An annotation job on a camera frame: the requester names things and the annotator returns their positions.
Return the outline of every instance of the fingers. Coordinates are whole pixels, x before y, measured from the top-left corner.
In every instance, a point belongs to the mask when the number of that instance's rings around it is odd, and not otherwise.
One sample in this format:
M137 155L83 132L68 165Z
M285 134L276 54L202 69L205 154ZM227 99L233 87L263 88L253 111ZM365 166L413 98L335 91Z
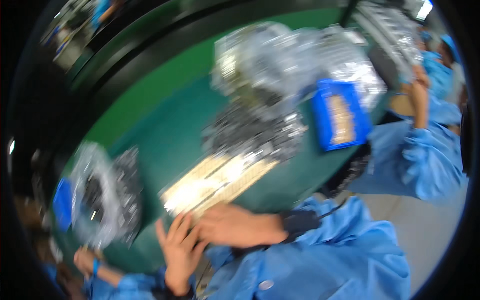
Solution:
M201 241L192 251L192 262L193 265L197 266L202 258L202 254L204 253L205 247L208 245L207 241Z
M183 220L183 216L184 216L183 213L179 213L179 215L175 218L175 220L173 220L172 226L170 226L170 230L168 231L168 235L167 235L168 240L173 240L173 237L175 236Z
M195 246L195 243L198 241L198 236L200 233L200 228L195 226L190 234L183 240L182 245L188 251L191 251Z
M163 246L167 241L167 234L165 233L165 228L163 227L162 219L158 219L155 223L156 237L160 246Z
M173 237L173 241L175 243L180 244L187 237L190 224L192 224L192 214L188 213L185 218L183 218L183 222L180 224L175 236Z

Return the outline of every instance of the factory workstation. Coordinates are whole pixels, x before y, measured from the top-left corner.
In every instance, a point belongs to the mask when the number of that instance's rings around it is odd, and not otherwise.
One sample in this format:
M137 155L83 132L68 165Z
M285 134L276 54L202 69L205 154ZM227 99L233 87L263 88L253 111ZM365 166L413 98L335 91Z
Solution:
M80 95L51 193L31 158L61 293L413 297L469 180L462 53L434 3L164 2L69 0L38 43Z

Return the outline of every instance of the worker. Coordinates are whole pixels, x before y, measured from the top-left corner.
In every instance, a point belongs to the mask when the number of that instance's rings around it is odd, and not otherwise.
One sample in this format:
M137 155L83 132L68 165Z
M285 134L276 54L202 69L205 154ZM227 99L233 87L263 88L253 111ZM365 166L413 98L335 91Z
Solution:
M408 299L409 266L392 224L372 221L356 196L320 217L335 207L310 198L278 215L254 215L217 205L190 233L190 214L180 214L168 233L159 220L167 266L154 276L123 274L83 250L75 264L89 277L90 299ZM195 295L192 274L208 243L219 245L206 252L216 272Z
M98 0L92 17L95 34L112 18L122 3L122 0Z
M459 125L462 118L459 105L445 100L453 91L452 67L455 61L459 61L459 55L453 39L444 35L438 52L424 51L422 66L413 67L414 78L428 89L430 120L443 125ZM391 108L402 119L410 119L413 114L406 99L411 94L411 87L404 82L401 92L392 99Z
M411 92L413 121L374 128L369 136L373 158L365 173L349 185L350 191L444 203L465 184L459 127L429 119L431 95L419 80L413 83Z
M421 51L430 51L430 41L432 40L432 35L428 31L428 28L426 26L419 25L418 32L421 39L421 41L418 42L419 49Z

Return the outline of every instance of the blue plastic bin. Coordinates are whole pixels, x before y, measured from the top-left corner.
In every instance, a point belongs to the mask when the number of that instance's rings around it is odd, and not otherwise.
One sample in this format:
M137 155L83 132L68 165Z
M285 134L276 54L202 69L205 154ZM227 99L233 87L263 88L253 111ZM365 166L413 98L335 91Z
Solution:
M53 198L53 212L59 228L65 232L72 224L72 185L68 179L62 178Z
M325 100L331 96L343 96L353 114L356 140L344 144L332 144L332 120ZM312 99L315 125L317 127L320 146L325 151L362 145L367 142L367 136L372 131L370 117L360 107L359 96L354 83L323 79L317 82L317 94Z

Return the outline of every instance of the blue bin with components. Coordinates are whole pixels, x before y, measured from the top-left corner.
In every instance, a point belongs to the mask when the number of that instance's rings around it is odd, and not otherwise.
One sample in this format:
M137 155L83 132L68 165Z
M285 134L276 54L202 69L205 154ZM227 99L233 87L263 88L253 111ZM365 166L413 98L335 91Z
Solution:
M345 103L350 107L353 116L353 130L355 131L355 140L352 142L343 144L332 143L334 123L326 100L336 95L342 96ZM367 136L372 131L372 123L368 114L360 107L360 98L354 83L332 79L319 80L317 82L317 93L312 99L312 106L319 143L325 151L362 145L367 142Z

